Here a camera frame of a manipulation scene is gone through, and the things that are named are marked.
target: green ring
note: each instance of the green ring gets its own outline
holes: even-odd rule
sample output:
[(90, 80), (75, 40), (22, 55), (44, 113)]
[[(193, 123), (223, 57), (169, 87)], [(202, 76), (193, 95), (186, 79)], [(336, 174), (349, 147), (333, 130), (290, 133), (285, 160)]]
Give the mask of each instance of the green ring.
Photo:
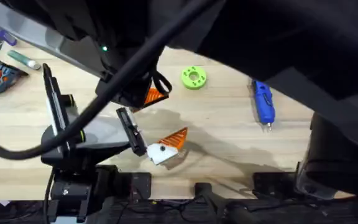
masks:
[[(190, 78), (192, 73), (198, 77), (196, 80)], [(181, 72), (181, 81), (187, 89), (198, 90), (206, 83), (206, 72), (197, 66), (187, 67)]]

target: wooden surface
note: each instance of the wooden surface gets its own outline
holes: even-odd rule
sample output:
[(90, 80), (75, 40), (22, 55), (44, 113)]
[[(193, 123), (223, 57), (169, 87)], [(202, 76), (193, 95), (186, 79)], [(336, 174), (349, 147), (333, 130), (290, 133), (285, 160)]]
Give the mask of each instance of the wooden surface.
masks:
[[(7, 56), (0, 60), (30, 73), (0, 95), (0, 144), (12, 150), (38, 145), (50, 124), (45, 104), (42, 72), (33, 71)], [(98, 79), (42, 50), (19, 42), (14, 49), (38, 63), (47, 63), (62, 93), (72, 93), (81, 110), (95, 97)], [(182, 69), (202, 66), (207, 84), (187, 90), (180, 80)], [(207, 181), (224, 197), (252, 197), (252, 173), (293, 171), (302, 159), (310, 135), (312, 111), (273, 91), (276, 122), (271, 133), (255, 121), (250, 79), (227, 66), (184, 50), (165, 49), (158, 70), (172, 83), (169, 99), (138, 112), (135, 117), (148, 142), (185, 126), (189, 133), (183, 155), (165, 166), (155, 166), (145, 156), (127, 150), (106, 160), (123, 171), (153, 175), (152, 198), (189, 198), (195, 182)], [(118, 105), (110, 104), (101, 116), (116, 117)], [(50, 167), (40, 158), (8, 161), (0, 158), (0, 200), (41, 199)]]

